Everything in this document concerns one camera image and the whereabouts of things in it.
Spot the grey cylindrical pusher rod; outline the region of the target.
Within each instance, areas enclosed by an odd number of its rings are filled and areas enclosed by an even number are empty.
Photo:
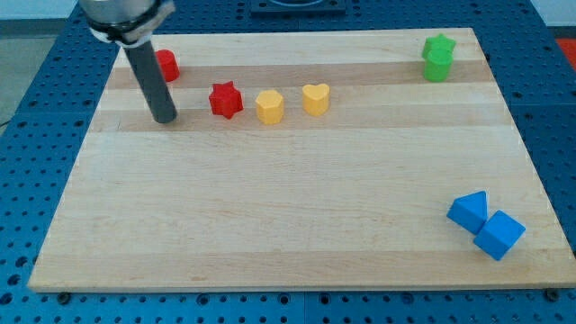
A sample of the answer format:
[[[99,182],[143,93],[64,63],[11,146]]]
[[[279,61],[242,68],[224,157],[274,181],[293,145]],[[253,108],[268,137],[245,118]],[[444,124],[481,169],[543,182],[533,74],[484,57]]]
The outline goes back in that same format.
[[[172,122],[177,116],[177,110],[151,42],[125,48],[124,52],[153,120],[157,123]]]

